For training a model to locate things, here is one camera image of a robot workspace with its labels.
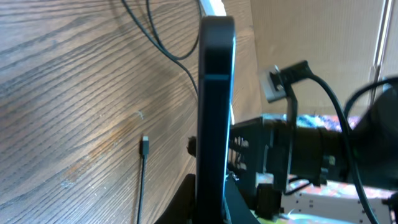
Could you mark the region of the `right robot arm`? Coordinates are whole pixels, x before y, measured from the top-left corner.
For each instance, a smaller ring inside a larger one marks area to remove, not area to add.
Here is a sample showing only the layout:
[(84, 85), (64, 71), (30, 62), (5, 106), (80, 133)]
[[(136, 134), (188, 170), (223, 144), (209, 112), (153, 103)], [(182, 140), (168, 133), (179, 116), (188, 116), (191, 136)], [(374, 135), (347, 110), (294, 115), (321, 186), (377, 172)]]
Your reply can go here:
[(364, 189), (397, 190), (397, 78), (362, 87), (336, 110), (340, 131), (298, 127), (294, 98), (286, 120), (258, 117), (231, 128), (227, 166), (260, 217), (282, 211), (292, 182), (332, 180), (353, 184), (368, 220), (382, 221)]

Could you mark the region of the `blue Samsung smartphone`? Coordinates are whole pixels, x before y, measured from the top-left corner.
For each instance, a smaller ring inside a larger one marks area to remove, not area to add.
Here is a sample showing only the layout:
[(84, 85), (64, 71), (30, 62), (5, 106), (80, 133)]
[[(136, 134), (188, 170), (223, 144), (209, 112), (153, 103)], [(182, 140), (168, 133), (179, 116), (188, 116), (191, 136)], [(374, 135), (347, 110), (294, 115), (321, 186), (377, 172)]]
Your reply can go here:
[(222, 223), (236, 30), (231, 16), (201, 21), (198, 57), (195, 223)]

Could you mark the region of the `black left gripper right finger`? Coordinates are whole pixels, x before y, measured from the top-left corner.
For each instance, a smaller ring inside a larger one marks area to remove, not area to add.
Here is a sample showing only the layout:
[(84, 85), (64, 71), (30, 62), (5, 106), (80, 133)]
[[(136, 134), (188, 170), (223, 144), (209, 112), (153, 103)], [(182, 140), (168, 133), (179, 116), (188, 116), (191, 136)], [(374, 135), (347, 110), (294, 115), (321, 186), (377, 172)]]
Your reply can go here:
[(233, 179), (225, 182), (224, 193), (231, 224), (259, 224), (240, 194)]

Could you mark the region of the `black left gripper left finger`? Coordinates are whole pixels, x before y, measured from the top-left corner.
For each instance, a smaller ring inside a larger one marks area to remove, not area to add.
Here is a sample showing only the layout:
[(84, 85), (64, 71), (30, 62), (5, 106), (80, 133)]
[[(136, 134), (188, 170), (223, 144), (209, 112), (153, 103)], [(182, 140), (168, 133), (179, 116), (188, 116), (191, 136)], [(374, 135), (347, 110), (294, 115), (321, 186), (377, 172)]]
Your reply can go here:
[(187, 174), (155, 224), (192, 223), (195, 208), (195, 174)]

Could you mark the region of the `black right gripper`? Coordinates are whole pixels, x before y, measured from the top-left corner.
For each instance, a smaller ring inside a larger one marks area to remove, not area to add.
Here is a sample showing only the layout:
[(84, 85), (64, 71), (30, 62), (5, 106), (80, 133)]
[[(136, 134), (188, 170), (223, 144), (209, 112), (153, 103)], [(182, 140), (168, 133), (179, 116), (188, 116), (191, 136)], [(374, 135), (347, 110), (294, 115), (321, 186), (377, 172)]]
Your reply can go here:
[(256, 175), (272, 174), (271, 187), (283, 192), (288, 185), (296, 120), (265, 119), (262, 116), (232, 125), (229, 148), (237, 153), (232, 161), (246, 198), (256, 198)]

